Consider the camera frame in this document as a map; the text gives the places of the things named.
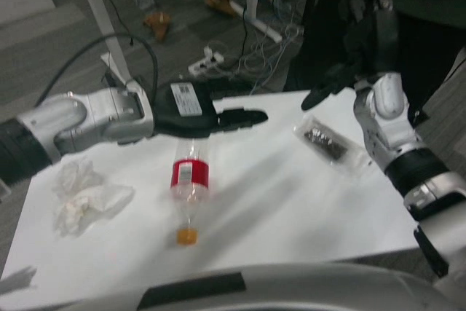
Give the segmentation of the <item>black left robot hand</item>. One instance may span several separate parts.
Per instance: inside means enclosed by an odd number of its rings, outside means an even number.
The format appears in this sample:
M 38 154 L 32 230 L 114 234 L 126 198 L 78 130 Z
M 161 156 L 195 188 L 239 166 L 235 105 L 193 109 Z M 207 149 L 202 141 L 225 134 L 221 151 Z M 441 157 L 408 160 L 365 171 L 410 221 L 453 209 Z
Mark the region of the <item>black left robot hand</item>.
M 237 107 L 216 111 L 213 102 L 235 97 L 250 86 L 228 79 L 168 82 L 157 88 L 152 111 L 154 134 L 207 138 L 214 133 L 251 128 L 268 120 L 265 111 Z

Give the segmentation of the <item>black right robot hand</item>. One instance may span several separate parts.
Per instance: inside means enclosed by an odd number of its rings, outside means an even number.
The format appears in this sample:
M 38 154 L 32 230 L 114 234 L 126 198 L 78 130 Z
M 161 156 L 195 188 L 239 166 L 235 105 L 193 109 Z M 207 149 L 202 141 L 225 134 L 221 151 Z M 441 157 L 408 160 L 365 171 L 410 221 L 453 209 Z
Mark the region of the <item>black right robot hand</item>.
M 303 100 L 310 110 L 359 79 L 394 69 L 398 16 L 393 0 L 310 0 L 304 38 L 310 44 L 312 86 Z

